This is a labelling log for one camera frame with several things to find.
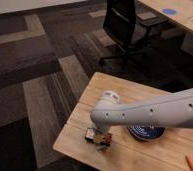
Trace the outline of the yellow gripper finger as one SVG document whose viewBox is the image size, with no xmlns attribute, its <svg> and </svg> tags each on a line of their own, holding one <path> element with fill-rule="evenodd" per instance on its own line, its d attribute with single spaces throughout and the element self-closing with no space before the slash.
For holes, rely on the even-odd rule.
<svg viewBox="0 0 193 171">
<path fill-rule="evenodd" d="M 103 135 L 94 135 L 94 142 L 95 143 L 103 142 Z"/>
</svg>

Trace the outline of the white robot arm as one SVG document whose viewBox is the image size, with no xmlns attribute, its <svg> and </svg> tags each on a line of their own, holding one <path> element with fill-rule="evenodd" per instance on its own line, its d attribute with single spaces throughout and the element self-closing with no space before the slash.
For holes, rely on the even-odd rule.
<svg viewBox="0 0 193 171">
<path fill-rule="evenodd" d="M 193 88 L 127 104 L 120 102 L 116 92 L 107 90 L 90 118 L 101 133 L 119 125 L 193 129 Z"/>
</svg>

